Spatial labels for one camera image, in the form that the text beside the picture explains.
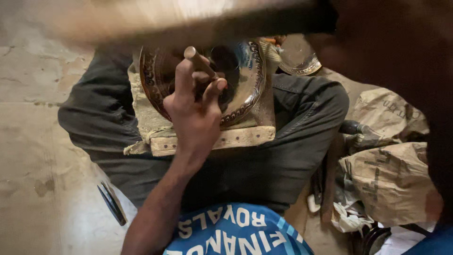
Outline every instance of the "knee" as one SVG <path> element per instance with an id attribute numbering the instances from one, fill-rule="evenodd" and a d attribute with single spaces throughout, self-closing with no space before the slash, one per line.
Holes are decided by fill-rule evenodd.
<path id="1" fill-rule="evenodd" d="M 322 84 L 316 93 L 318 104 L 327 116 L 342 122 L 349 110 L 349 96 L 345 88 L 341 83 L 324 77 L 317 77 L 314 82 Z"/>
<path id="2" fill-rule="evenodd" d="M 83 116 L 77 113 L 75 105 L 72 104 L 71 96 L 58 109 L 58 123 L 68 133 L 71 133 L 76 124 L 80 123 L 83 119 Z"/>
<path id="3" fill-rule="evenodd" d="M 349 110 L 349 96 L 345 88 L 339 82 L 333 82 L 331 89 L 332 99 L 331 104 L 339 111 L 339 113 L 346 117 Z"/>

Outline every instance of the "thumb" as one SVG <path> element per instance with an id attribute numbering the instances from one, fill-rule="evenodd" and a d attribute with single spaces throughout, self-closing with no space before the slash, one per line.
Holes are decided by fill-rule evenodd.
<path id="1" fill-rule="evenodd" d="M 219 107 L 218 100 L 222 90 L 227 86 L 227 80 L 219 78 L 206 88 L 203 94 L 202 105 L 204 108 L 211 107 L 212 105 Z"/>
<path id="2" fill-rule="evenodd" d="M 335 35 L 308 34 L 305 38 L 323 66 L 341 72 L 341 68 L 346 65 L 347 55 Z"/>

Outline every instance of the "dark gray pants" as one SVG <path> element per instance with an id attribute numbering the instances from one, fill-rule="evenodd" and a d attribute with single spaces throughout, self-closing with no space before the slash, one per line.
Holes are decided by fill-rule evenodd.
<path id="1" fill-rule="evenodd" d="M 60 107 L 58 120 L 136 206 L 167 171 L 172 157 L 123 155 L 140 141 L 127 76 L 131 58 L 98 50 Z M 237 201 L 283 213 L 321 163 L 343 122 L 349 98 L 341 84 L 321 77 L 274 75 L 275 140 L 228 159 L 206 160 L 186 188 L 182 209 Z"/>

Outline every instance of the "crumpled paper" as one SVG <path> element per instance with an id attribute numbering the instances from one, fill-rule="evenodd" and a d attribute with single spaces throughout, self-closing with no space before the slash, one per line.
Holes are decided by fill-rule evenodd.
<path id="1" fill-rule="evenodd" d="M 346 209 L 338 203 L 333 203 L 333 207 L 335 212 L 332 214 L 332 225 L 342 233 L 359 231 L 363 235 L 362 228 L 364 226 L 371 228 L 371 224 L 374 223 L 369 216 L 348 215 Z"/>

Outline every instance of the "decorative border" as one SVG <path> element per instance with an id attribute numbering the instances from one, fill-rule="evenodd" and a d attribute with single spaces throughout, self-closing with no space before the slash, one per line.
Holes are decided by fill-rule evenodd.
<path id="1" fill-rule="evenodd" d="M 234 110 L 229 114 L 224 114 L 221 119 L 221 125 L 233 124 L 243 118 L 253 108 L 264 90 L 266 81 L 266 68 L 265 60 L 262 58 L 263 53 L 261 51 L 260 45 L 257 42 L 250 41 L 247 44 L 251 51 L 250 60 L 252 61 L 252 63 L 250 63 L 249 65 L 249 68 L 252 68 L 252 64 L 253 62 L 255 62 L 257 71 L 253 92 L 248 100 L 243 103 L 237 110 Z M 156 59 L 159 54 L 162 54 L 162 52 L 159 52 L 158 48 L 149 49 L 142 47 L 140 53 L 140 79 L 146 97 L 151 102 L 153 107 L 162 116 L 171 121 L 169 114 L 163 107 L 164 96 L 159 90 L 158 84 L 156 82 L 155 65 Z"/>

